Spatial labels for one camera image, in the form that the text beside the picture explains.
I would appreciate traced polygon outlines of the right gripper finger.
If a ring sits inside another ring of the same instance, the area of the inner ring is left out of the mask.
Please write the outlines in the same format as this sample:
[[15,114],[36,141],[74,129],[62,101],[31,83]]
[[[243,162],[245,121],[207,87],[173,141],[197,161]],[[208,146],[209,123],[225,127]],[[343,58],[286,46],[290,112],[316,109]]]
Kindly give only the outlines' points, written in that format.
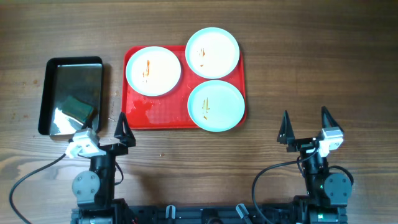
[[277,135],[277,142],[281,144],[293,144],[294,140],[295,136],[290,122],[289,114],[287,111],[284,111],[280,130]]
[[339,128],[343,132],[343,128],[332,117],[326,106],[321,108],[322,128]]

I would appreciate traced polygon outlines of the green yellow sponge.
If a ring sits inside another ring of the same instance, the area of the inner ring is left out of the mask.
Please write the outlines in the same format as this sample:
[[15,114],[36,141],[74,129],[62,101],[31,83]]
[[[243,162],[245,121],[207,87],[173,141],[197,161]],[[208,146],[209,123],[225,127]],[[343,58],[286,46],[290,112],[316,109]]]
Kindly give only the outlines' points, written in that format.
[[92,117],[95,109],[91,105],[86,104],[73,96],[68,96],[62,104],[61,111],[63,114],[73,118],[81,124],[84,124]]

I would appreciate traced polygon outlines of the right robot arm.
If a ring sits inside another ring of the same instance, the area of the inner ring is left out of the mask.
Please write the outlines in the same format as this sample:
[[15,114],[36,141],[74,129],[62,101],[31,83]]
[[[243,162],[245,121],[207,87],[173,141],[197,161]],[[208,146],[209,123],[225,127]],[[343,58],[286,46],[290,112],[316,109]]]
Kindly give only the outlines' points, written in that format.
[[354,179],[347,169],[329,166],[327,156],[343,143],[344,131],[326,107],[322,107],[322,128],[312,138],[297,139],[288,112],[284,112],[277,142],[287,152],[299,152],[296,159],[305,179],[306,195],[295,196],[288,204],[289,223],[347,223],[346,206]]

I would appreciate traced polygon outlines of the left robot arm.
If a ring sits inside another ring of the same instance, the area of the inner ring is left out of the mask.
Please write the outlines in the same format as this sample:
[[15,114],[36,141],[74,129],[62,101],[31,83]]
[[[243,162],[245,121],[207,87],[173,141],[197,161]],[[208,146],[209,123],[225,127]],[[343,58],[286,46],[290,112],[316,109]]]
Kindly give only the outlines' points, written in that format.
[[72,182],[77,208],[72,210],[72,224],[135,223],[134,212],[123,198],[115,199],[118,183],[115,173],[120,166],[116,157],[128,154],[136,139],[128,125],[126,115],[120,113],[114,137],[119,142],[102,146],[97,133],[91,128],[77,131],[67,147],[70,158],[90,160],[90,168],[80,172]]

